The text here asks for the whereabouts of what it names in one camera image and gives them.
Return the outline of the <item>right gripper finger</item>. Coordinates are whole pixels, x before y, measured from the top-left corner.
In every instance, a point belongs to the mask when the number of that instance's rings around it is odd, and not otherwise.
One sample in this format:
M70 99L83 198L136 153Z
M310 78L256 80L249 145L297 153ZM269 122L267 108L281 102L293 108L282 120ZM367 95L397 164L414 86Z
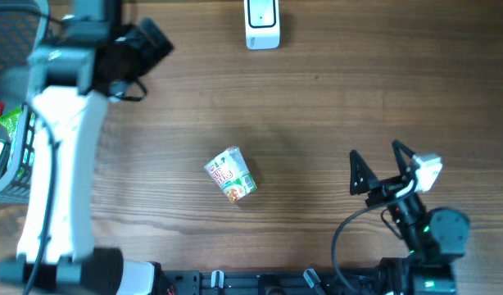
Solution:
M392 142L392 149L397 161L398 170L400 174L403 175L406 173L408 168L408 162L405 160L405 157L408 157L411 160L415 155L415 152L398 139L395 139Z
M350 195L359 195L376 189L378 178L358 151L351 150L349 158L351 167Z

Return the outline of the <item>instant noodle cup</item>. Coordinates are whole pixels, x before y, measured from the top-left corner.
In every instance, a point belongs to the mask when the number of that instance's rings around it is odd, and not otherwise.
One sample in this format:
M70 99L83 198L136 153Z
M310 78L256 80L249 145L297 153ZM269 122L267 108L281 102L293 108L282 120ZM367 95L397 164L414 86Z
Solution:
M238 146L227 147L204 166L206 173L232 203L257 190Z

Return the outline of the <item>green snack bag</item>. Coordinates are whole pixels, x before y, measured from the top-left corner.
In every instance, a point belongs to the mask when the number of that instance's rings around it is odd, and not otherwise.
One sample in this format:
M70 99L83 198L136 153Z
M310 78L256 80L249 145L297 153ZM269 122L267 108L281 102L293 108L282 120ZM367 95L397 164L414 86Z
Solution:
M16 107L3 116L0 116L0 125L5 128L11 143L15 141L16 131L18 130L22 113L22 108Z

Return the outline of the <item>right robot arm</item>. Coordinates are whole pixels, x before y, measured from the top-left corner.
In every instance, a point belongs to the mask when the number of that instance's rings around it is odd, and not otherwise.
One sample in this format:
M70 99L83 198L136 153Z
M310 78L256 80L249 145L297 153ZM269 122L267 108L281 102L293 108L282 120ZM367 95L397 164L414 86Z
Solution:
M420 199L441 174L442 158L419 155L398 140L392 142L399 175L379 179L356 150L349 153L350 194L366 194L366 207L382 208L396 226L393 233L408 248L405 258L383 258L378 268L392 294L455 294L454 261L465 255L469 217L450 207L426 208Z

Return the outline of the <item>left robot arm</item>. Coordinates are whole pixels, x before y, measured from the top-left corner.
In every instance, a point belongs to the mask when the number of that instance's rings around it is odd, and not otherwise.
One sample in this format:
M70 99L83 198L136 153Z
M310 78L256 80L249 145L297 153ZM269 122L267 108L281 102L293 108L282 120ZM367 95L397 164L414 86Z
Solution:
M29 201L16 254L0 260L0 283L56 294L173 294L156 262L97 247L90 211L95 153L111 102L173 51L150 19L126 24L119 1L76 1L56 37L28 58L16 150L0 179L0 202Z

